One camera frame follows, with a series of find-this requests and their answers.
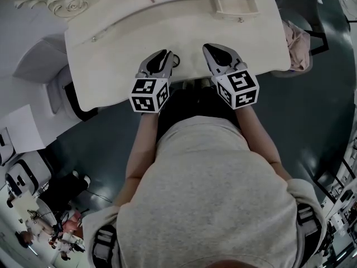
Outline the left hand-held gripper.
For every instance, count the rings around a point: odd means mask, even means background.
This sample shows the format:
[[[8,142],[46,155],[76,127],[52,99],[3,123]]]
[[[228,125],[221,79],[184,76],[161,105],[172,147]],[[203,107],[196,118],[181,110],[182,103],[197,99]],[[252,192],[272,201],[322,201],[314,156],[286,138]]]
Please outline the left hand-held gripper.
[[[154,52],[141,62],[129,95],[134,112],[159,113],[161,111],[170,97],[173,59],[173,52],[163,49]]]

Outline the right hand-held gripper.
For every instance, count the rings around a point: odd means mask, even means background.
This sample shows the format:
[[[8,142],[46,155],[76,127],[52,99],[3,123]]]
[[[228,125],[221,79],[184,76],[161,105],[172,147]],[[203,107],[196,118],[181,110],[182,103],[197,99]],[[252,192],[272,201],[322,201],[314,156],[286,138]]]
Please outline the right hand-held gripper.
[[[202,50],[209,70],[217,75],[211,78],[216,91],[230,108],[239,109],[257,102],[257,78],[235,50],[219,44],[204,44]]]

